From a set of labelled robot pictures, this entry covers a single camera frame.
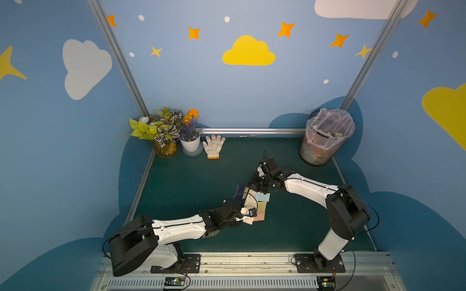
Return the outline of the dark blue book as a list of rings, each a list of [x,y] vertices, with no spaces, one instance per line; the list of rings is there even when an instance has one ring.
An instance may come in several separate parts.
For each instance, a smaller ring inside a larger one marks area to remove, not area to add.
[[[258,201],[256,200],[256,192],[252,191],[247,184],[238,185],[233,198],[241,202],[241,208],[253,207],[257,209]]]

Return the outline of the light blue sticky note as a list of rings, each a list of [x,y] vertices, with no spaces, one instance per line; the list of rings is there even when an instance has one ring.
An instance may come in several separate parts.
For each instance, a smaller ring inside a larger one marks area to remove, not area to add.
[[[263,194],[262,192],[256,193],[256,200],[258,202],[269,202],[271,194]]]

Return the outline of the yellow sticky note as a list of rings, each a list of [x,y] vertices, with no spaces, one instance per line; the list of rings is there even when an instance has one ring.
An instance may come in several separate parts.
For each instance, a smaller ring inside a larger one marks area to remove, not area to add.
[[[266,211],[266,205],[267,205],[267,202],[266,202],[266,201],[258,202],[257,211],[258,211],[258,212],[264,212],[264,211]]]

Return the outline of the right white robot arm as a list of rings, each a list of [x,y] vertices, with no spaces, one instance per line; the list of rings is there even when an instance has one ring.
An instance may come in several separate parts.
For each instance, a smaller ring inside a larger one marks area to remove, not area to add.
[[[303,196],[326,209],[330,230],[313,252],[311,263],[317,272],[338,268],[343,248],[354,240],[371,219],[366,204],[355,189],[344,184],[335,186],[305,178],[298,173],[253,174],[248,187],[255,192],[268,193],[270,189],[283,189]]]

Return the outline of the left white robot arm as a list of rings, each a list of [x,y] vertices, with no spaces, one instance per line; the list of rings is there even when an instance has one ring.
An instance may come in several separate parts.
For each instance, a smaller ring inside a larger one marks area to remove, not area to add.
[[[149,258],[155,260],[156,266],[176,272],[185,262],[178,242],[216,236],[225,227],[240,225],[249,214],[254,215],[255,210],[230,199],[219,208],[183,219],[137,217],[108,239],[113,276],[127,275]]]

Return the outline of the pink sticky note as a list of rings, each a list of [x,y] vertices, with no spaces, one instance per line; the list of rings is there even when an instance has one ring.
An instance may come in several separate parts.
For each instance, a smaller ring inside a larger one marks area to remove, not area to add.
[[[258,211],[257,216],[254,217],[253,221],[263,221],[265,219],[265,211]]]

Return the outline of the trash bin with plastic bag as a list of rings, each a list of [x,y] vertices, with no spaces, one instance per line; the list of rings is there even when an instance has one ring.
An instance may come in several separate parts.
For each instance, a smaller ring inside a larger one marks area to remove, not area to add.
[[[349,112],[321,108],[306,124],[300,157],[313,166],[323,166],[353,136],[356,125]]]

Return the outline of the white work glove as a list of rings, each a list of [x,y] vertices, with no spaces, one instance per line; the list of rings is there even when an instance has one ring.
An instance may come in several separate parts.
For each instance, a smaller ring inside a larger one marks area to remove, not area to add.
[[[220,152],[225,141],[226,138],[220,135],[212,135],[211,137],[206,137],[206,141],[203,142],[203,148],[209,160],[219,159]]]

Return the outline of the white pot with flowers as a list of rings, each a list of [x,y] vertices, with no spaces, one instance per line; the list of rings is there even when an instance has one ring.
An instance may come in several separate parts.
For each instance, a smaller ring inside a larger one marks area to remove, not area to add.
[[[180,141],[183,152],[190,157],[200,155],[202,149],[200,144],[200,131],[197,128],[199,112],[191,109],[183,117],[183,125],[180,127]]]

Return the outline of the left green circuit board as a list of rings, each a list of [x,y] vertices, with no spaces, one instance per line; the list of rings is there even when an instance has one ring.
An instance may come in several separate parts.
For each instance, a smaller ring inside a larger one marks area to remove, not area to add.
[[[186,280],[181,277],[166,277],[163,282],[164,288],[181,289],[185,286]]]

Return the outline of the green circuit board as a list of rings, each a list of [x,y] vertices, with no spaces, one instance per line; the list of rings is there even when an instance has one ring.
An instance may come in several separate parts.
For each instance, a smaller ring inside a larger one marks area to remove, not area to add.
[[[164,288],[181,289],[185,286],[186,280],[181,277],[166,277],[163,282]]]
[[[333,277],[317,277],[318,291],[335,291],[336,280]]]

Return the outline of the green leafy plant pot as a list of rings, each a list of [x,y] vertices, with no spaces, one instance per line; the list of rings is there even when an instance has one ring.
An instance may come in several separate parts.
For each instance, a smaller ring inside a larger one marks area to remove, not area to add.
[[[138,120],[129,119],[131,136],[153,142],[161,157],[177,153],[182,123],[182,111],[170,110],[168,107],[158,110],[156,115],[142,116]]]

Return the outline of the right green circuit board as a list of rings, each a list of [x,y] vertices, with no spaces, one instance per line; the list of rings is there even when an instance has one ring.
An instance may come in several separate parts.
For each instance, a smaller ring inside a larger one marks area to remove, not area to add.
[[[335,291],[336,280],[333,277],[317,277],[318,291]]]

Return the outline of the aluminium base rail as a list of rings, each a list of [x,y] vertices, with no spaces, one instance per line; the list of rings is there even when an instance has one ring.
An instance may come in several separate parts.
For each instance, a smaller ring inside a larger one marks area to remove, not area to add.
[[[317,291],[317,277],[333,277],[338,291],[404,291],[398,268],[387,252],[342,254],[345,273],[300,274],[291,258],[303,252],[203,252],[198,274],[152,274],[149,260],[115,277],[109,259],[101,263],[93,291]],[[181,277],[181,289],[164,288],[166,277]]]

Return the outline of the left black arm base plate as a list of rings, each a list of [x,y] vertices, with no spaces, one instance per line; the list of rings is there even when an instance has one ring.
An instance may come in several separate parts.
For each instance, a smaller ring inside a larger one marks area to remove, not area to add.
[[[187,254],[182,259],[179,259],[175,264],[168,269],[160,266],[152,266],[150,272],[152,274],[198,274],[200,272],[201,255]]]

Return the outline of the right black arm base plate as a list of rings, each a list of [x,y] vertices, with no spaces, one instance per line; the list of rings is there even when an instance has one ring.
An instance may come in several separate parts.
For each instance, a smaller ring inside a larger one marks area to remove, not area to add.
[[[320,254],[298,253],[291,258],[291,264],[297,268],[300,274],[311,273],[345,273],[346,268],[343,259],[337,255],[332,260],[327,260]]]

